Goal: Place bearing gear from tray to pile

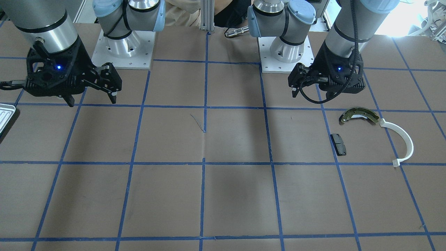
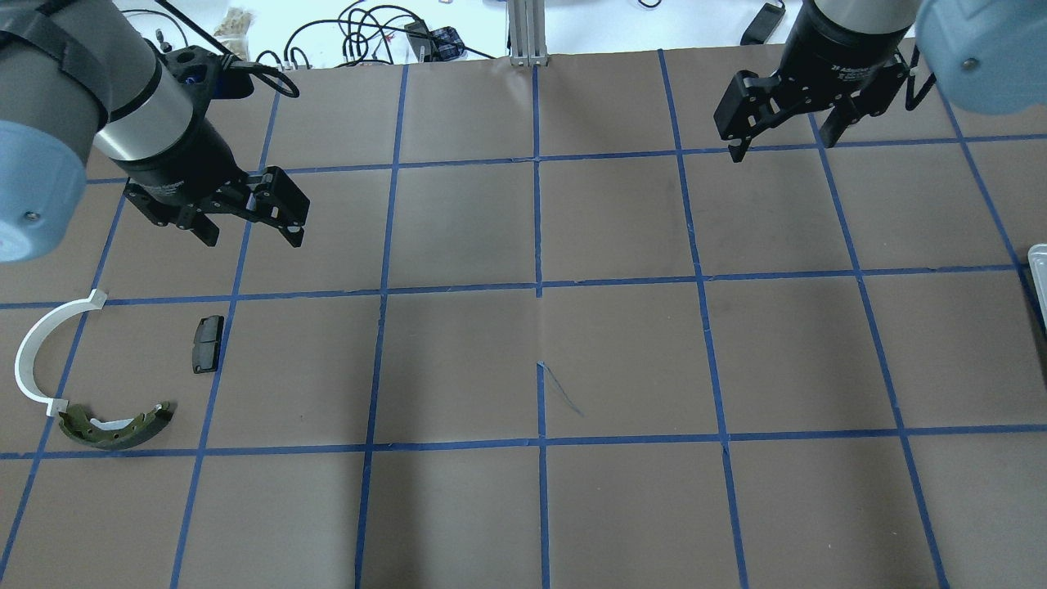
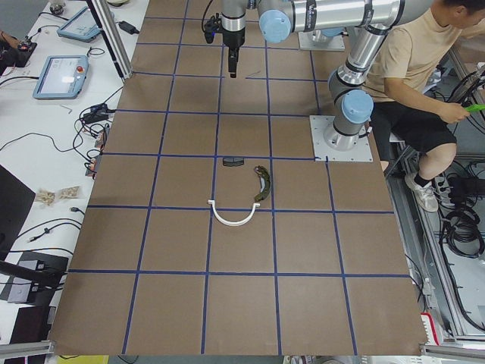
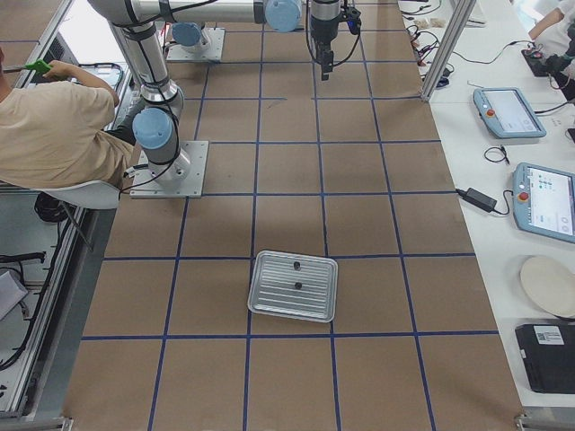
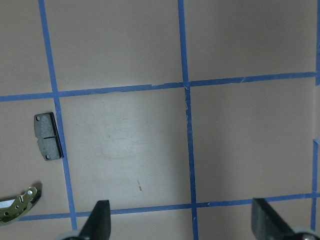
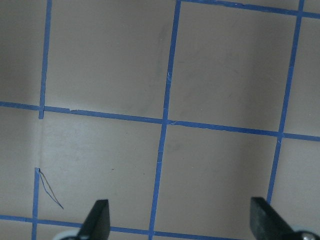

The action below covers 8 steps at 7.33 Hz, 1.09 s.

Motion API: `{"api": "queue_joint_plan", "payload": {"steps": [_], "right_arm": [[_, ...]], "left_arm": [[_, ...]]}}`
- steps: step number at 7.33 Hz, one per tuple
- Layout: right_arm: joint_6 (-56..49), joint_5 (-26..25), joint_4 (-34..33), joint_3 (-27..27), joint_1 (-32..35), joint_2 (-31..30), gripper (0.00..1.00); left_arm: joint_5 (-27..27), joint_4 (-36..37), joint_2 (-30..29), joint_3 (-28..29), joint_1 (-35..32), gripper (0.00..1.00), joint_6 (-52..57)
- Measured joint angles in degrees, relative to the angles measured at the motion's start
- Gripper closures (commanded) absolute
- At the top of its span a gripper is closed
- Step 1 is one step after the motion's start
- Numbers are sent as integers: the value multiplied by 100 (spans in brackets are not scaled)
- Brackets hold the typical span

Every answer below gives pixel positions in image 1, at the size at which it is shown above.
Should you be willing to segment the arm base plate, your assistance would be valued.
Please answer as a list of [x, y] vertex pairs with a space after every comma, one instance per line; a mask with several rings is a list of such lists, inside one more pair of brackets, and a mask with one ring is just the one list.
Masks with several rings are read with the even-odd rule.
[[151, 31], [132, 31], [127, 38], [113, 40], [101, 31], [91, 60], [97, 67], [110, 62], [116, 69], [149, 70], [155, 35]]
[[308, 67], [314, 61], [308, 38], [297, 46], [286, 44], [277, 37], [262, 37], [257, 40], [264, 73], [289, 74], [297, 63]]

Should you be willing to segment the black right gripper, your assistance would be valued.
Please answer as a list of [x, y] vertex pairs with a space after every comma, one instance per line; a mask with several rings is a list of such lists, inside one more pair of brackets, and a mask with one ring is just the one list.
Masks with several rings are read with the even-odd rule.
[[95, 67], [78, 36], [67, 49], [49, 53], [37, 40], [29, 49], [25, 91], [35, 97], [56, 96], [73, 107], [73, 95], [86, 94], [84, 104], [112, 104], [109, 96], [122, 90], [122, 79], [111, 62]]

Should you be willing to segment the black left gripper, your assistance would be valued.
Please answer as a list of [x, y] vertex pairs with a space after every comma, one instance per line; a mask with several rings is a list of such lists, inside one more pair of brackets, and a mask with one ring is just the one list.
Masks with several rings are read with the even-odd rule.
[[342, 91], [342, 88], [350, 78], [353, 60], [354, 56], [344, 58], [331, 52], [325, 42], [323, 42], [313, 64], [309, 68], [302, 63], [297, 63], [288, 76], [288, 85], [292, 90], [292, 97], [296, 98], [302, 88], [311, 85], [311, 78], [307, 78], [307, 73], [313, 77], [328, 78], [325, 82], [318, 82], [320, 89], [325, 92], [357, 94], [363, 91], [365, 84], [363, 82], [363, 59], [361, 54], [358, 54], [356, 59], [356, 70], [358, 72], [354, 72], [352, 81]]

